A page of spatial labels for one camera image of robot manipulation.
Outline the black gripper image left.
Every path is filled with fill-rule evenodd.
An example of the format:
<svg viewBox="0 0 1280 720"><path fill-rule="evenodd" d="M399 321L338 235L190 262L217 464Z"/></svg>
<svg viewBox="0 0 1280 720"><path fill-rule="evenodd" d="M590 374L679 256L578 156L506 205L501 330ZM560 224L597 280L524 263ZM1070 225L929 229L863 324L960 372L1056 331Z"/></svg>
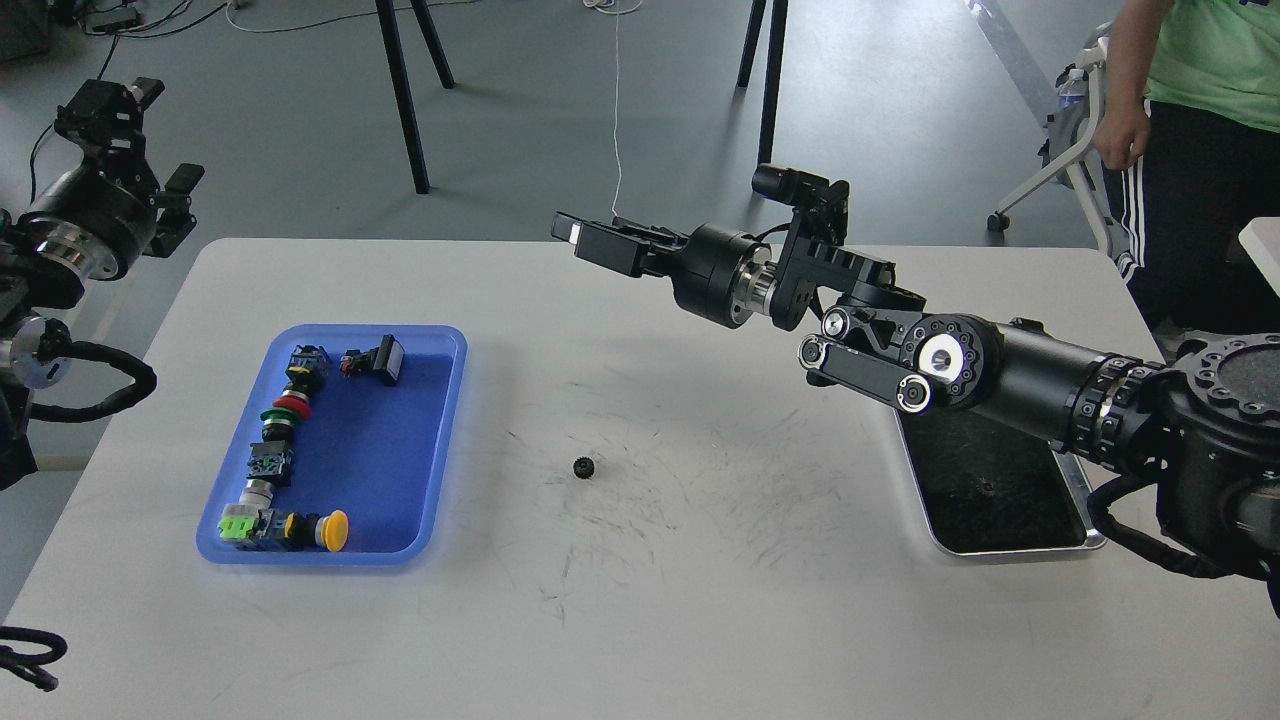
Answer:
<svg viewBox="0 0 1280 720"><path fill-rule="evenodd" d="M145 158L143 114L164 90L146 77L129 85L87 79L58 108L54 132L84 158L18 222L38 256L81 281L118 281L138 258L169 258L191 234L191 193L205 167L182 163L160 188Z"/></svg>

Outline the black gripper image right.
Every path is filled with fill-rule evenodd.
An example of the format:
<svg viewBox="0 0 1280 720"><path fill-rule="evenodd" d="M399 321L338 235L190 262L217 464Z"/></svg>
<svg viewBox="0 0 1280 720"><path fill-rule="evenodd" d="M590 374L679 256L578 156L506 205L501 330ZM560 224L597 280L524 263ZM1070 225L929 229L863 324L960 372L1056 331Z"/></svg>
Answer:
<svg viewBox="0 0 1280 720"><path fill-rule="evenodd" d="M689 236L618 217L605 224L558 211L550 236L573 246L576 258L622 275L667 275L681 309L730 329L768 313L772 250L742 232L707 223Z"/></svg>

